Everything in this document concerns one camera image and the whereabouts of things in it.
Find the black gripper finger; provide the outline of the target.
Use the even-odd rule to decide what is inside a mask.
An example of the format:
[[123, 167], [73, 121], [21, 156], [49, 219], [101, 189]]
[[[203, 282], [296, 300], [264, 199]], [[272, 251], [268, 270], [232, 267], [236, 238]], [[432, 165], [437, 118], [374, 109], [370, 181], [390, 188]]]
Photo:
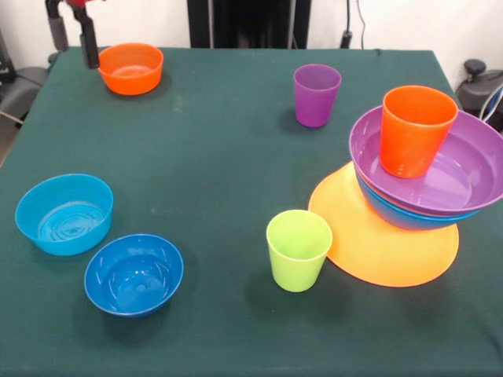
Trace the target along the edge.
[[94, 30], [94, 22], [87, 14], [86, 6], [73, 6], [74, 18], [81, 27], [80, 42], [83, 51], [84, 62], [89, 69], [100, 67], [99, 53]]
[[45, 0], [45, 7], [53, 44], [57, 51], [66, 51], [68, 49], [68, 37], [64, 26], [64, 20], [59, 12], [60, 3], [61, 0]]

